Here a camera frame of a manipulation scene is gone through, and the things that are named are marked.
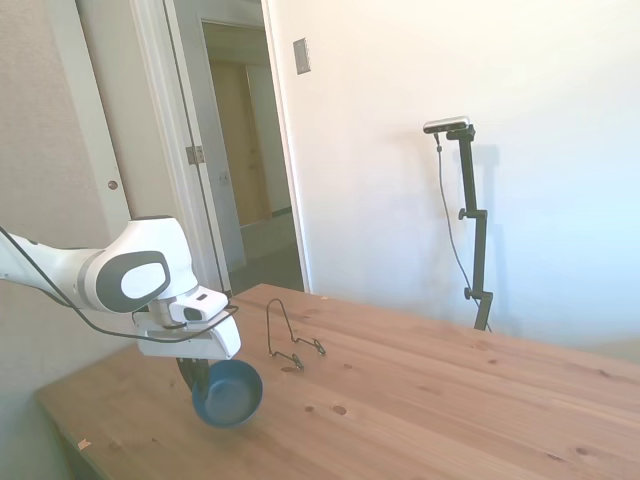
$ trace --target black cable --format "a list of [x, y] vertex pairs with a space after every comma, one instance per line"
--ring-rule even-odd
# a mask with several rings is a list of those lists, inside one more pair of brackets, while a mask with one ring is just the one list
[[164, 338], [143, 337], [142, 335], [132, 335], [130, 333], [111, 332], [109, 330], [100, 328], [94, 323], [92, 323], [91, 320], [89, 320], [85, 316], [85, 314], [82, 313], [82, 311], [80, 311], [80, 309], [71, 301], [71, 299], [67, 297], [67, 295], [62, 290], [60, 290], [55, 283], [53, 283], [53, 280], [49, 278], [49, 276], [40, 268], [40, 266], [35, 262], [35, 260], [31, 258], [31, 256], [27, 252], [24, 251], [24, 249], [20, 246], [20, 244], [18, 244], [18, 242], [16, 242], [13, 239], [13, 237], [9, 234], [9, 232], [7, 232], [2, 226], [0, 226], [0, 233], [2, 233], [5, 237], [7, 237], [7, 240], [9, 240], [9, 242], [11, 242], [11, 244], [16, 248], [16, 250], [18, 250], [22, 254], [22, 256], [27, 260], [27, 262], [29, 262], [31, 266], [36, 269], [36, 271], [51, 286], [51, 288], [53, 288], [53, 290], [58, 295], [60, 295], [60, 297], [65, 302], [67, 302], [67, 305], [71, 309], [73, 309], [74, 312], [76, 312], [76, 314], [84, 321], [84, 323], [86, 323], [89, 327], [91, 327], [96, 332], [100, 332], [105, 335], [110, 335], [112, 337], [120, 337], [120, 338], [130, 338], [132, 340], [146, 340], [148, 342], [155, 342], [155, 343], [182, 343], [182, 342], [186, 342], [187, 340], [192, 340], [197, 336], [202, 335], [203, 333], [207, 333], [208, 331], [212, 330], [216, 325], [218, 325], [220, 322], [222, 322], [223, 320], [226, 320], [227, 318], [229, 318], [231, 315], [233, 315], [239, 310], [239, 307], [236, 307], [235, 305], [227, 305], [224, 309], [225, 310], [231, 309], [232, 311], [227, 312], [227, 315], [221, 318], [220, 321], [214, 323], [213, 325], [208, 326], [203, 330], [199, 330], [193, 333], [192, 335], [187, 335], [186, 337], [178, 338], [174, 340], [169, 340]]
[[[456, 248], [456, 244], [453, 241], [453, 232], [451, 231], [451, 218], [449, 217], [449, 208], [447, 207], [447, 199], [444, 195], [444, 187], [442, 185], [442, 145], [440, 145], [440, 137], [438, 136], [438, 134], [435, 133], [433, 136], [436, 139], [436, 145], [437, 145], [436, 151], [438, 152], [438, 180], [440, 182], [440, 195], [442, 196], [442, 205], [444, 206], [444, 213], [447, 217], [447, 229], [449, 231], [449, 242], [451, 243], [451, 249], [453, 250], [453, 255], [456, 257], [456, 263], [458, 264], [458, 267], [460, 267], [460, 271], [464, 276], [464, 281], [467, 283], [467, 287], [469, 288], [469, 291], [471, 291], [471, 283], [469, 283], [469, 277], [467, 276], [467, 272], [465, 272], [464, 267], [462, 266], [462, 262], [460, 261], [460, 257], [458, 256], [458, 249]], [[473, 298], [473, 301], [475, 302], [476, 307], [480, 308], [480, 304], [478, 303], [478, 300]], [[487, 322], [487, 330], [493, 333], [493, 330], [491, 330], [491, 327], [489, 326], [488, 322]]]

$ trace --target camera stand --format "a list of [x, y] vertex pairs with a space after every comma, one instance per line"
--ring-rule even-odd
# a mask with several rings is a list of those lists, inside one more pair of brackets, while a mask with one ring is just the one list
[[467, 300], [473, 298], [479, 302], [476, 323], [473, 328], [486, 330], [489, 310], [493, 301], [493, 293], [484, 291], [484, 264], [487, 248], [487, 211], [478, 210], [476, 203], [476, 185], [473, 178], [473, 159], [471, 142], [476, 131], [473, 125], [461, 130], [447, 132], [447, 140], [457, 140], [460, 146], [462, 161], [462, 182], [464, 185], [464, 200], [466, 208], [462, 208], [458, 218], [472, 218], [476, 221], [475, 250], [473, 255], [473, 285], [471, 290], [465, 287], [464, 296]]

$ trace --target blue bowl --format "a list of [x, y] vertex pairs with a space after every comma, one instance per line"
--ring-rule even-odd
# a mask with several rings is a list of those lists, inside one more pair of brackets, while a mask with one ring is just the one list
[[208, 425], [233, 428], [248, 421], [262, 401], [260, 375], [241, 360], [222, 360], [209, 367], [209, 391], [202, 400], [198, 386], [192, 392], [193, 406]]

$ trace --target table surface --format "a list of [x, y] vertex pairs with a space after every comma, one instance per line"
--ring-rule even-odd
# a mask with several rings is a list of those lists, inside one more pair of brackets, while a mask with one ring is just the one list
[[[292, 344], [265, 305], [285, 303]], [[256, 416], [206, 426], [174, 359], [131, 347], [38, 394], [107, 479], [640, 478], [640, 366], [267, 285], [234, 299]]]

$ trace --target wire stand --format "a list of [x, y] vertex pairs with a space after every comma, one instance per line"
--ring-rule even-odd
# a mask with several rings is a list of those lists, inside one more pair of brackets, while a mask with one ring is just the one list
[[267, 312], [267, 345], [269, 346], [269, 355], [271, 355], [272, 357], [284, 357], [287, 360], [293, 362], [296, 366], [296, 368], [298, 368], [299, 370], [304, 370], [304, 365], [303, 363], [300, 361], [300, 358], [295, 354], [292, 353], [291, 356], [286, 355], [280, 351], [273, 351], [273, 349], [271, 348], [271, 319], [270, 319], [270, 309], [271, 309], [271, 305], [273, 303], [279, 303], [280, 304], [280, 308], [282, 309], [282, 313], [284, 314], [284, 319], [287, 322], [287, 327], [289, 328], [289, 335], [291, 336], [291, 341], [293, 343], [306, 343], [307, 345], [311, 345], [312, 347], [314, 347], [318, 353], [320, 355], [326, 355], [327, 351], [324, 349], [324, 347], [322, 346], [322, 344], [316, 339], [316, 338], [312, 338], [311, 342], [309, 340], [305, 340], [304, 338], [300, 338], [300, 337], [296, 337], [293, 334], [293, 329], [291, 328], [291, 322], [289, 321], [289, 316], [287, 315], [287, 310], [284, 308], [284, 303], [282, 303], [282, 300], [280, 300], [279, 298], [274, 298], [273, 300], [271, 300], [269, 303], [267, 303], [267, 307], [266, 307], [266, 312]]

